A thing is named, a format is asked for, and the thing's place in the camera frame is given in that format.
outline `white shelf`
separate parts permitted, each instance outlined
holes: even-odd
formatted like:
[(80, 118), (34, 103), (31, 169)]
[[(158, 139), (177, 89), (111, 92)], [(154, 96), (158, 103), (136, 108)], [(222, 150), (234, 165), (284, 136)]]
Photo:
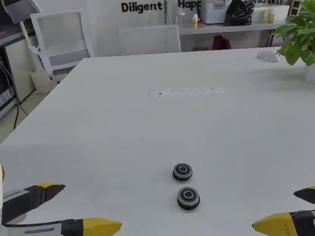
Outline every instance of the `white shelf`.
[(223, 26), (223, 24), (199, 24), (198, 28), (193, 28), (191, 24), (183, 25), (179, 28), (180, 35), (185, 34), (202, 34), (202, 33), (222, 33), (222, 32), (239, 32), (254, 30), (272, 30), (285, 25), (285, 20), (275, 21), (273, 24), (264, 22), (252, 22), (250, 26)]

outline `white chair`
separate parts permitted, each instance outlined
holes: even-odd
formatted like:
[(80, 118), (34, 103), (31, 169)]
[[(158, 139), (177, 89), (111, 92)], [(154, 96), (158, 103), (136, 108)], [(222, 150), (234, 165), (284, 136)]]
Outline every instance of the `white chair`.
[(181, 52), (177, 25), (122, 29), (118, 39), (122, 55)]
[(30, 50), (40, 57), (48, 75), (95, 57), (83, 9), (32, 14), (31, 21), (38, 48)]

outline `red bag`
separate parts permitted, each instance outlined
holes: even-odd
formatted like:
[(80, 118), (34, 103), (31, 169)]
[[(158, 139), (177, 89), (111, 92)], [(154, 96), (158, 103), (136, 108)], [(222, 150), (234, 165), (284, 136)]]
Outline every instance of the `red bag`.
[(232, 49), (230, 42), (226, 38), (222, 37), (221, 35), (215, 36), (212, 50), (225, 50), (225, 49)]

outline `power strip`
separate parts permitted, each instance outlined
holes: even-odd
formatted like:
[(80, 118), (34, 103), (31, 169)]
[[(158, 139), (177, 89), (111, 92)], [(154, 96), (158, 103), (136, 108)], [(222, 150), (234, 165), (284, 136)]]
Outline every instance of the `power strip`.
[(196, 94), (224, 93), (220, 88), (181, 88), (181, 89), (165, 89), (162, 91), (151, 92), (152, 97), (166, 96), (185, 96)]

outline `black cable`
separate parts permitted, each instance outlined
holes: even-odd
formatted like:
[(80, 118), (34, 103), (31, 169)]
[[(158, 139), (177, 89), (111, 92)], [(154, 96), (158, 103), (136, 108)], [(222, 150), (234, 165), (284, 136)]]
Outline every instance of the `black cable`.
[[(7, 81), (8, 85), (9, 85), (9, 91), (10, 91), (12, 100), (14, 101), (14, 97), (13, 97), (12, 91), (11, 91), (11, 88), (12, 88), (12, 87), (11, 87), (9, 78), (8, 78), (8, 76), (6, 75), (6, 72), (4, 71), (4, 69), (3, 69), (2, 66), (3, 66), (3, 65), (0, 63), (0, 68), (1, 68), (1, 70), (3, 71), (3, 73), (4, 73), (4, 75), (5, 75), (6, 81)], [(15, 117), (15, 120), (14, 120), (13, 130), (15, 130), (15, 128), (16, 128), (16, 124), (17, 124), (18, 117), (19, 117), (19, 111), (20, 111), (18, 103), (15, 102), (15, 104), (16, 104), (16, 117)]]
[(12, 80), (12, 83), (13, 83), (13, 87), (14, 87), (14, 90), (15, 90), (15, 93), (16, 93), (16, 99), (14, 99), (14, 95), (12, 94), (12, 91), (10, 90), (10, 94), (12, 96), (12, 99), (14, 100), (14, 102), (21, 108), (21, 110), (28, 116), (29, 114), (23, 109), (23, 107), (20, 105), (20, 99), (19, 99), (19, 96), (18, 96), (18, 89), (16, 88), (16, 84), (15, 84), (15, 81), (11, 75), (11, 73), (7, 70), (7, 68), (0, 63), (0, 65), (2, 66), (2, 71), (5, 70), (7, 72), (7, 74), (10, 76), (11, 80)]
[[(15, 102), (15, 104), (16, 104), (16, 117), (15, 117), (15, 120), (14, 120), (14, 125), (13, 125), (13, 130), (15, 130), (15, 128), (16, 128), (16, 125), (17, 125), (17, 121), (18, 121), (18, 117), (19, 117), (19, 113), (20, 113), (20, 99), (19, 99), (19, 96), (18, 96), (18, 94), (17, 94), (17, 89), (16, 89), (16, 85), (15, 85), (15, 83), (14, 83), (14, 80), (13, 80), (13, 77), (11, 76), (11, 74), (9, 73), (9, 71), (5, 68), (5, 66), (2, 64), (2, 63), (0, 63), (0, 68), (1, 68), (1, 70), (3, 71), (3, 73), (4, 73), (4, 75), (5, 75), (5, 78), (6, 78), (6, 81), (7, 81), (7, 83), (8, 83), (8, 85), (9, 85), (9, 92), (10, 92), (10, 95), (11, 95), (11, 97), (12, 97), (12, 100)], [(10, 81), (9, 81), (9, 78), (8, 78), (8, 76), (7, 76), (7, 73), (8, 73), (8, 75), (11, 77), (11, 79), (12, 79), (12, 83), (13, 83), (13, 87), (14, 87), (14, 89), (15, 89), (15, 93), (16, 93), (16, 98), (17, 98), (17, 100), (15, 100), (14, 99), (14, 95), (13, 95), (13, 93), (12, 93), (12, 90), (11, 90), (11, 84), (10, 84)], [(21, 109), (23, 110), (23, 112), (28, 116), (29, 114), (27, 114), (27, 112), (26, 111), (24, 111), (24, 109), (21, 107)]]

